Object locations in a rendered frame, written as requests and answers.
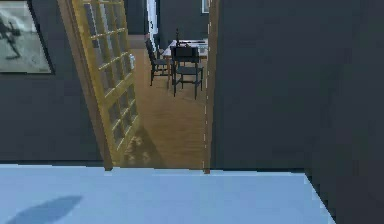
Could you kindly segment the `pale wooden dining table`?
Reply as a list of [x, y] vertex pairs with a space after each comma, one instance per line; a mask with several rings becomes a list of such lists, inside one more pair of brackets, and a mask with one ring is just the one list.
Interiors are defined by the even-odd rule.
[[[174, 40], [169, 47], [164, 51], [163, 57], [166, 59], [171, 59], [171, 47], [176, 46], [176, 40]], [[180, 46], [191, 46], [197, 47], [199, 49], [200, 65], [201, 60], [208, 57], [208, 42], [204, 40], [180, 40]]]

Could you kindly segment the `yellow wooden glass-paned door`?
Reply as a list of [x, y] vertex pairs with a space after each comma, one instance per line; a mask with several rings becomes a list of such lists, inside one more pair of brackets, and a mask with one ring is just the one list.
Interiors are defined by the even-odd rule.
[[107, 168], [120, 166], [139, 124], [124, 0], [71, 0], [96, 100], [100, 147]]

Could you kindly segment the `black framed grey picture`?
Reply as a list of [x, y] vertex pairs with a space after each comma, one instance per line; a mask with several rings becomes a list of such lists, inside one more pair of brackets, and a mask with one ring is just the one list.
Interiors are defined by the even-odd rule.
[[0, 74], [53, 73], [31, 0], [0, 0]]

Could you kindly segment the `black dining chair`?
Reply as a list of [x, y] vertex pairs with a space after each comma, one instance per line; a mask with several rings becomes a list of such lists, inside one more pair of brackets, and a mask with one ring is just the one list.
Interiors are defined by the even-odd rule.
[[169, 78], [168, 85], [173, 85], [173, 61], [171, 59], [157, 58], [150, 39], [145, 41], [145, 45], [151, 64], [150, 85], [153, 85], [156, 76], [167, 76]]
[[204, 67], [200, 65], [199, 49], [191, 46], [171, 47], [173, 94], [177, 85], [184, 88], [185, 84], [194, 86], [194, 98], [197, 89], [203, 90]]

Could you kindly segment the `white framed window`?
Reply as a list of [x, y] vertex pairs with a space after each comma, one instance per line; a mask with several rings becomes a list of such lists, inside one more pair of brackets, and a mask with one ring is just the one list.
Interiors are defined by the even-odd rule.
[[146, 3], [149, 37], [153, 43], [156, 43], [156, 37], [158, 34], [157, 0], [146, 0]]

